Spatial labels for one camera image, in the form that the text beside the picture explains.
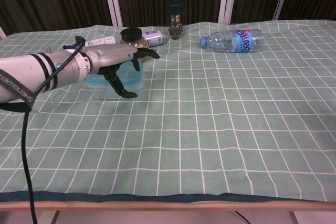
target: plastic lid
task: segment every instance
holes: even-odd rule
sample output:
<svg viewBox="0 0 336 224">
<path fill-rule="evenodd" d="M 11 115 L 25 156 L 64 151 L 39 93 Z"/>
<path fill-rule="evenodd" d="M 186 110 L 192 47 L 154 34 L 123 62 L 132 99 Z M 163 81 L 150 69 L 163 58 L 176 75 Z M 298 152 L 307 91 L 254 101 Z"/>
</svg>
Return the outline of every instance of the plastic lid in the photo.
<svg viewBox="0 0 336 224">
<path fill-rule="evenodd" d="M 201 37 L 201 38 L 199 39 L 199 43 L 200 43 L 200 46 L 201 46 L 202 48 L 205 48 L 205 47 L 206 47 L 206 38 L 205 38 L 205 37 Z"/>
<path fill-rule="evenodd" d="M 139 61 L 139 65 L 140 71 L 138 72 L 135 70 L 133 63 L 130 61 L 121 64 L 119 70 L 117 71 L 117 75 L 119 76 L 125 89 L 140 88 L 143 81 L 143 63 Z M 89 86 L 110 87 L 109 82 L 105 80 L 104 76 L 97 74 L 88 74 L 84 83 Z"/>
<path fill-rule="evenodd" d="M 170 12 L 173 15 L 177 15 L 181 13 L 182 10 L 182 2 L 179 0 L 171 1 L 169 3 L 170 6 Z"/>
<path fill-rule="evenodd" d="M 121 39 L 125 42 L 134 42 L 142 38 L 142 31 L 140 28 L 126 28 L 120 32 Z"/>
</svg>

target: black cable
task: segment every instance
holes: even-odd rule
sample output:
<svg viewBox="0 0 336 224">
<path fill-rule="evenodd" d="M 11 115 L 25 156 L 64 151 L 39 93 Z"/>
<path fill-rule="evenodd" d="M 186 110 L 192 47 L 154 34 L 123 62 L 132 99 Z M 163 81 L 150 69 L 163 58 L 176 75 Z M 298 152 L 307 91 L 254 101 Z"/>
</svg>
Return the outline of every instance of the black cable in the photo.
<svg viewBox="0 0 336 224">
<path fill-rule="evenodd" d="M 82 49 L 82 47 L 85 44 L 85 39 L 79 37 L 78 39 L 81 39 L 78 48 L 69 56 L 69 58 L 63 62 L 63 64 L 55 71 L 53 72 L 49 78 L 47 78 L 34 92 L 35 95 L 38 95 L 41 90 L 44 88 L 44 86 L 52 79 L 55 75 L 57 75 L 67 64 L 69 64 L 76 54 Z M 31 112 L 31 108 L 28 107 L 25 111 L 25 116 L 23 119 L 22 124 L 22 134 L 21 134 L 21 155 L 22 155 L 22 163 L 23 163 L 23 169 L 25 171 L 26 180 L 27 180 L 27 187 L 28 187 L 28 193 L 29 193 L 29 203 L 30 203 L 30 213 L 31 218 L 33 219 L 33 224 L 37 224 L 37 218 L 36 218 L 36 212 L 35 212 L 35 202 L 34 202 L 34 192 L 33 192 L 33 185 L 29 173 L 29 167 L 27 162 L 27 154 L 26 154 L 26 136 L 27 136 L 27 128 L 28 128 L 28 118 L 29 113 Z"/>
<path fill-rule="evenodd" d="M 242 215 L 240 212 L 235 211 L 235 213 L 238 214 L 239 216 L 241 216 L 241 217 L 246 221 L 246 223 L 251 224 L 251 222 L 249 222 L 249 221 L 244 217 L 244 215 Z"/>
</svg>

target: green checkered tablecloth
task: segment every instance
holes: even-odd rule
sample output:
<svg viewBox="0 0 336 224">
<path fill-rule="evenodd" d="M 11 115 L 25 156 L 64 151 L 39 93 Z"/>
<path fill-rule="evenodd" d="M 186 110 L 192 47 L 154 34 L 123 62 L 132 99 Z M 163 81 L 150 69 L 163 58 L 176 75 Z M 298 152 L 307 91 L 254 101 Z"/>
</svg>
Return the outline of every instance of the green checkered tablecloth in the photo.
<svg viewBox="0 0 336 224">
<path fill-rule="evenodd" d="M 200 36 L 264 32 L 262 52 L 220 54 Z M 236 193 L 336 201 L 336 22 L 283 20 L 184 26 L 155 48 L 137 100 L 102 100 L 83 83 L 38 96 L 28 129 L 35 191 L 85 194 Z M 0 56 L 53 50 L 122 28 L 19 33 Z M 23 115 L 0 111 L 0 192 L 27 190 Z"/>
</svg>

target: plastic water bottle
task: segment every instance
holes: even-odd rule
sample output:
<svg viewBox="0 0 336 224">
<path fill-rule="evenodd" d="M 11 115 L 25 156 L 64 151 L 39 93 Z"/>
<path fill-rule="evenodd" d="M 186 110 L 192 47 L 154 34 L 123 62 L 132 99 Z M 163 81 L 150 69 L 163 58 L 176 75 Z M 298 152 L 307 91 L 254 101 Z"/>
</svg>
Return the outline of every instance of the plastic water bottle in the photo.
<svg viewBox="0 0 336 224">
<path fill-rule="evenodd" d="M 263 32 L 258 29 L 219 31 L 199 40 L 202 48 L 215 52 L 258 52 L 263 43 Z"/>
</svg>

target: spice jar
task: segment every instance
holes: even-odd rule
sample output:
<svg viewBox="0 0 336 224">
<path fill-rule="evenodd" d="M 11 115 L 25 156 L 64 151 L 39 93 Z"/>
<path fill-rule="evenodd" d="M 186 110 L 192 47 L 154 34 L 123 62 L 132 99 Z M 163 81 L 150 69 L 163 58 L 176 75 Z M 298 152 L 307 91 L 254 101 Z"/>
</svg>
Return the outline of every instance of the spice jar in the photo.
<svg viewBox="0 0 336 224">
<path fill-rule="evenodd" d="M 180 22 L 182 3 L 181 1 L 172 1 L 169 6 L 171 12 L 171 23 L 168 29 L 169 35 L 172 39 L 179 39 L 183 32 L 183 26 Z"/>
<path fill-rule="evenodd" d="M 121 41 L 120 44 L 130 45 L 136 48 L 149 48 L 147 41 L 142 37 L 142 31 L 139 28 L 126 28 L 120 32 Z M 139 59 L 144 62 L 148 59 L 148 56 Z"/>
</svg>

